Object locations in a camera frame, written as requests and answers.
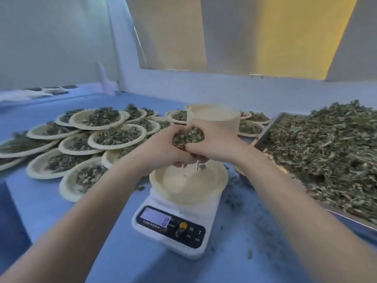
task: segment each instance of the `blue table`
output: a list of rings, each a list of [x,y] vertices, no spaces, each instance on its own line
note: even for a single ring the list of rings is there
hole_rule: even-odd
[[[124,109],[129,103],[156,109],[162,115],[184,107],[183,103],[127,93],[116,97],[78,93],[77,97],[58,101],[39,99],[3,111],[2,138],[52,120],[66,110],[101,106]],[[188,260],[133,230],[132,216],[150,190],[149,181],[143,180],[146,189],[130,197],[87,282],[310,282],[256,192],[244,186],[234,168],[227,166],[229,185],[223,192],[202,258]],[[73,205],[60,197],[59,181],[30,179],[25,165],[7,177],[6,183],[32,242]]]

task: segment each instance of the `metal tray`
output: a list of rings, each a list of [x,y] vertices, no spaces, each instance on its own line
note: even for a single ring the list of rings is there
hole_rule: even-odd
[[[256,147],[258,150],[262,151],[266,147],[266,139],[270,133],[272,127],[274,127],[277,123],[280,122],[282,118],[287,115],[294,115],[292,113],[282,112],[278,114],[275,118],[271,120],[271,122],[263,129],[261,134],[259,135],[258,139],[255,139],[251,145]],[[331,212],[337,219],[339,219],[345,226],[351,229],[355,234],[357,234],[360,238],[377,245],[377,225],[370,223],[365,219],[358,218],[354,215],[348,214],[342,210],[333,208],[324,204],[322,202],[318,203],[326,208],[329,212]]]

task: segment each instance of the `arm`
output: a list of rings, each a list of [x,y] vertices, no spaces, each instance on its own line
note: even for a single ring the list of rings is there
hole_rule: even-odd
[[[213,124],[192,124],[203,130],[205,140],[187,144],[186,150],[242,169],[314,279],[329,283],[376,282],[376,253],[262,152]]]
[[[195,159],[172,145],[172,125],[122,157],[87,194],[1,277],[0,283],[84,282],[140,178]]]

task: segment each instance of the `black control panel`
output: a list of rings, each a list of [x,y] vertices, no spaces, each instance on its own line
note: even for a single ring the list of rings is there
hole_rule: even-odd
[[[191,248],[202,245],[205,228],[152,206],[144,206],[136,222]]]

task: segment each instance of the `digital kitchen scale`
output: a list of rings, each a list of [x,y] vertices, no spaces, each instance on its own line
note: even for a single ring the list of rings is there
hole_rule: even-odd
[[[204,203],[178,205],[161,197],[152,187],[133,216],[132,226],[168,249],[198,259],[207,247],[222,190],[214,190]]]

